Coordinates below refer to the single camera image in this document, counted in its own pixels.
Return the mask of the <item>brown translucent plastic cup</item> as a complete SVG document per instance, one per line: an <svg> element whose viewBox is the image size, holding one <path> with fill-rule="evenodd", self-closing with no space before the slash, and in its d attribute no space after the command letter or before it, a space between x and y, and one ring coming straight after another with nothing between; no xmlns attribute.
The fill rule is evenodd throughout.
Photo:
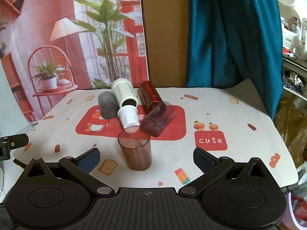
<svg viewBox="0 0 307 230"><path fill-rule="evenodd" d="M143 171L151 166L150 133L146 128L127 127L118 135L118 144L130 169Z"/></svg>

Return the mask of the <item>grey translucent plastic cup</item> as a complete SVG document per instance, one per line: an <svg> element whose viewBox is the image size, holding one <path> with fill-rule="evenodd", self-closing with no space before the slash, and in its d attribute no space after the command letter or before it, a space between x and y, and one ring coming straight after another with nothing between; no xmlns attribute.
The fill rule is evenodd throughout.
<svg viewBox="0 0 307 230"><path fill-rule="evenodd" d="M103 118L113 119L117 117L119 105L112 92L104 91L98 96L98 106Z"/></svg>

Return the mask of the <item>small white ribbed cup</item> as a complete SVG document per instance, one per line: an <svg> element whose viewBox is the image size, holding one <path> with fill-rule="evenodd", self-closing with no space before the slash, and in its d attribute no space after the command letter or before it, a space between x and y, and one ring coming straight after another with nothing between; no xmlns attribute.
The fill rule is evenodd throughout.
<svg viewBox="0 0 307 230"><path fill-rule="evenodd" d="M126 133L135 133L139 129L137 108L133 105L125 105L118 110L118 118Z"/></svg>

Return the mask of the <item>purple translucent plastic cup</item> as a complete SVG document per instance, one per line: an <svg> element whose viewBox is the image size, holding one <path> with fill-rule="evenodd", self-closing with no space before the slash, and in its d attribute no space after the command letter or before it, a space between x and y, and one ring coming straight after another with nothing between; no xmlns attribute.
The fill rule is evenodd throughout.
<svg viewBox="0 0 307 230"><path fill-rule="evenodd" d="M160 101L142 121L141 126L146 128L151 136L158 137L175 117L173 105Z"/></svg>

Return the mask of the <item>red translucent plastic cup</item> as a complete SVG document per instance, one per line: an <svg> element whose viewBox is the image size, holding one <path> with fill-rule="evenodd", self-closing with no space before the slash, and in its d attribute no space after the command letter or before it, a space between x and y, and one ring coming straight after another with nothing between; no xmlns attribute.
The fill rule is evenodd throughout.
<svg viewBox="0 0 307 230"><path fill-rule="evenodd" d="M158 115L162 115L166 110L166 105L155 86L150 81L144 81L140 84L139 89L143 96L147 113L154 111Z"/></svg>

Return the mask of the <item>pale green ribbed cup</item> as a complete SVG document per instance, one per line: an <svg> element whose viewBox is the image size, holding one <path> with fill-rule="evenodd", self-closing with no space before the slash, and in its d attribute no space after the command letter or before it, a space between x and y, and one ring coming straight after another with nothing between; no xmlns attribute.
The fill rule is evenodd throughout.
<svg viewBox="0 0 307 230"><path fill-rule="evenodd" d="M126 105L138 106L138 99L132 83L126 78L119 78L111 85L111 91L115 95L120 108Z"/></svg>

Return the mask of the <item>pink living room backdrop poster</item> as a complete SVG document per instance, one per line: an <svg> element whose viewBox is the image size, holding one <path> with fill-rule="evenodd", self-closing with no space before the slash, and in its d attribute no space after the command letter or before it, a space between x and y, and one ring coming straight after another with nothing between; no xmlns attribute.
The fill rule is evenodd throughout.
<svg viewBox="0 0 307 230"><path fill-rule="evenodd" d="M141 0L1 0L1 63L28 122L66 94L149 79Z"/></svg>

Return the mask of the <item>white folding board stand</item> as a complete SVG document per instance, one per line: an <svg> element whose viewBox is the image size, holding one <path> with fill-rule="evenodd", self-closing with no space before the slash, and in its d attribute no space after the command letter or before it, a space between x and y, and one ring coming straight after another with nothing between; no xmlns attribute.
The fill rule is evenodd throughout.
<svg viewBox="0 0 307 230"><path fill-rule="evenodd" d="M1 136L10 136L18 133L29 133L33 126L24 117L14 95L10 89L9 83L1 65L0 80L0 129Z"/></svg>

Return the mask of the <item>white cartoon bear table mat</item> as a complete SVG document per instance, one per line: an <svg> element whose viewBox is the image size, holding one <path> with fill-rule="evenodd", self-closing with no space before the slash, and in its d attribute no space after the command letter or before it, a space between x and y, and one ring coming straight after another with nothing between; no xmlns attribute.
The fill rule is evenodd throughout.
<svg viewBox="0 0 307 230"><path fill-rule="evenodd" d="M160 136L151 138L153 161L145 171L127 166L118 144L120 121L100 116L100 90L66 95L30 131L28 145L15 151L15 159L27 164L39 156L57 162L96 147L100 163L92 175L114 189L180 188L201 176L192 159L194 149L201 147L236 162L259 157L280 187L297 183L292 157L252 81L229 89L160 88L158 93L176 115Z"/></svg>

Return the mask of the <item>teal blue curtain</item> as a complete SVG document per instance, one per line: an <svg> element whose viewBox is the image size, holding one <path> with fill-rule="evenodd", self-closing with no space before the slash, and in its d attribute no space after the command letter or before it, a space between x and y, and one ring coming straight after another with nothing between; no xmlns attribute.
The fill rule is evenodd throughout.
<svg viewBox="0 0 307 230"><path fill-rule="evenodd" d="M250 79L274 117L282 43L277 0L189 0L186 85L229 88Z"/></svg>

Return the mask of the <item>cluttered white shelf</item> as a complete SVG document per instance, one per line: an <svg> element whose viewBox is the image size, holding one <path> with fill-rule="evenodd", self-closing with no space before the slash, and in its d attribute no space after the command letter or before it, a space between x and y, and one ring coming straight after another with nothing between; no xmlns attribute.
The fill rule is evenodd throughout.
<svg viewBox="0 0 307 230"><path fill-rule="evenodd" d="M283 32L283 88L306 101L306 0L277 0Z"/></svg>

